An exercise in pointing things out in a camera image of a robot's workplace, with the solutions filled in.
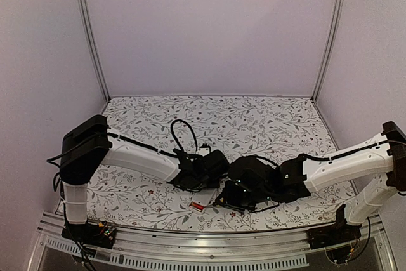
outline white panel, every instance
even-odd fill
[[[380,132],[386,121],[406,131],[405,21],[406,0],[344,1],[319,101],[340,147]],[[406,265],[405,206],[394,196],[380,212],[399,267]]]
[[[112,96],[310,96],[334,0],[88,0]]]
[[[101,110],[77,0],[0,0],[0,269],[23,270],[54,208],[62,137]]]

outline metal frame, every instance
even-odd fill
[[[81,12],[82,22],[84,32],[86,34],[86,40],[88,42],[90,57],[93,62],[93,67],[95,69],[97,81],[100,85],[101,93],[106,101],[111,99],[110,93],[108,92],[107,83],[102,70],[102,65],[100,63],[100,58],[97,52],[96,41],[93,35],[93,30],[91,27],[89,8],[87,0],[77,0],[79,3],[79,11]]]
[[[384,270],[396,270],[381,219],[376,215],[370,220],[371,238],[381,246],[379,255]],[[43,214],[37,229],[38,246],[31,256],[36,263],[30,264],[29,271],[38,270],[45,246],[78,255],[75,244],[60,236],[63,226],[63,216]],[[113,249],[97,248],[94,260],[137,270],[230,271],[245,270],[244,266],[246,270],[290,270],[294,264],[305,266],[306,254],[325,250],[310,249],[307,229],[201,233],[119,226]],[[361,233],[362,239],[367,238],[368,224],[364,224]]]
[[[320,65],[320,70],[318,71],[316,85],[314,87],[313,94],[311,96],[311,99],[315,102],[317,102],[317,100],[320,96],[320,92],[322,90],[325,75],[326,75],[326,72],[327,72],[327,69],[329,66],[332,49],[334,47],[334,41],[336,40],[336,34],[337,34],[337,30],[338,30],[339,19],[341,16],[341,9],[343,7],[343,3],[344,3],[344,0],[335,0],[335,2],[334,2],[334,10],[333,10],[332,20],[331,20],[331,25],[330,25],[329,36],[327,38],[327,43],[325,45],[322,63]]]

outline vertical metal post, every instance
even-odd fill
[[[111,99],[110,93],[108,92],[106,80],[103,74],[102,65],[100,63],[99,55],[97,52],[96,41],[91,28],[91,22],[89,17],[89,9],[87,0],[77,0],[79,3],[79,11],[81,12],[82,22],[84,31],[86,33],[86,40],[88,42],[90,56],[93,62],[93,67],[95,68],[97,81],[100,85],[101,92],[106,101]]]
[[[330,57],[331,57],[332,49],[334,46],[334,41],[336,39],[336,34],[337,34],[337,30],[338,30],[339,19],[340,19],[343,3],[344,3],[344,0],[335,0],[335,3],[334,3],[334,11],[333,11],[333,16],[332,16],[332,20],[331,20],[329,36],[327,38],[327,43],[325,45],[322,63],[320,65],[320,69],[318,71],[316,85],[314,87],[313,94],[311,96],[311,99],[316,103],[320,96],[320,92],[322,90],[327,68],[329,66]]]

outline floral tablecloth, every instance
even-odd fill
[[[307,98],[114,98],[104,115],[123,135],[166,150],[176,146],[170,123],[184,119],[193,126],[199,145],[208,143],[220,149],[230,162],[250,154],[282,162],[300,152],[322,155],[334,151],[325,126]],[[186,150],[194,152],[187,128],[179,124],[176,132]],[[166,230],[269,230],[333,221],[336,208],[353,195],[350,182],[344,182],[262,213],[241,214],[209,207],[198,215],[187,209],[191,193],[136,171],[100,166],[88,187],[88,217]]]

